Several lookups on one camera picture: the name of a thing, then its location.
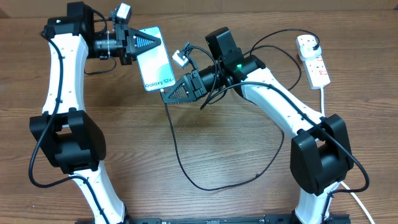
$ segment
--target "robotic hand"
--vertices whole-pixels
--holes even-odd
[[[94,21],[94,14],[102,20]],[[29,178],[42,188],[73,179],[86,197],[96,224],[130,221],[105,170],[104,135],[85,112],[83,72],[87,58],[119,57],[121,65],[130,65],[137,55],[160,45],[159,38],[129,28],[130,17],[131,7],[124,3],[105,19],[83,2],[73,2],[68,3],[67,16],[48,19],[41,33],[50,46],[50,85],[42,116],[30,118],[37,145]],[[113,22],[114,33],[107,31],[107,21]],[[95,22],[104,22],[104,29],[95,32]],[[71,133],[58,134],[63,128],[70,128]],[[51,165],[60,167],[69,177],[51,184],[34,180],[33,166],[40,147]]]
[[[227,27],[206,36],[214,65],[199,70],[189,57],[188,43],[173,55],[182,68],[194,67],[169,91],[162,94],[165,104],[194,102],[208,95],[201,109],[216,96],[229,90],[262,108],[292,140],[290,170],[301,187],[300,200],[291,215],[265,216],[266,223],[351,223],[348,215],[329,214],[331,196],[347,172],[357,164],[369,185],[366,171],[352,156],[344,121],[312,110],[286,90],[255,55],[244,57]],[[317,140],[324,145],[317,147]]]

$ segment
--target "smartphone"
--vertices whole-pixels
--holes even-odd
[[[153,91],[174,85],[174,73],[159,27],[144,28],[140,31],[158,37],[161,41],[159,46],[137,55],[145,90]]]

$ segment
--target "wooden desk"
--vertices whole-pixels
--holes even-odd
[[[49,48],[39,36],[46,21],[0,20],[0,223],[73,223],[92,217],[73,182],[38,189],[27,177],[35,145],[29,117],[41,113],[49,84]],[[325,91],[326,113],[338,113],[346,121],[353,154],[371,178],[370,188],[359,197],[377,223],[397,223],[397,23],[397,12],[366,11],[134,16],[130,25],[160,26],[169,55],[188,40],[206,47],[205,36],[223,26],[230,28],[243,50],[275,30],[314,31],[321,38],[332,80]],[[266,43],[296,55],[299,34],[279,34]],[[262,49],[256,55],[283,85],[297,79],[294,63],[279,51]],[[201,68],[210,63],[200,52],[193,56]],[[110,62],[89,60],[86,69],[109,66]],[[174,71],[179,78],[188,70]],[[319,108],[319,92],[309,88],[305,75],[292,92]],[[203,187],[217,187],[263,170],[280,143],[278,127],[232,91],[203,111],[201,103],[170,106],[180,156],[192,179]],[[105,134],[108,174],[133,217],[249,217],[289,213],[297,205],[299,186],[289,170],[289,141],[253,183],[219,192],[194,188],[177,164],[160,96],[144,91],[136,63],[85,77],[85,105]],[[49,183],[64,175],[40,151],[35,177]],[[359,169],[350,171],[345,182],[362,186]],[[350,195],[337,195],[331,211],[349,213],[353,223],[368,223]]]

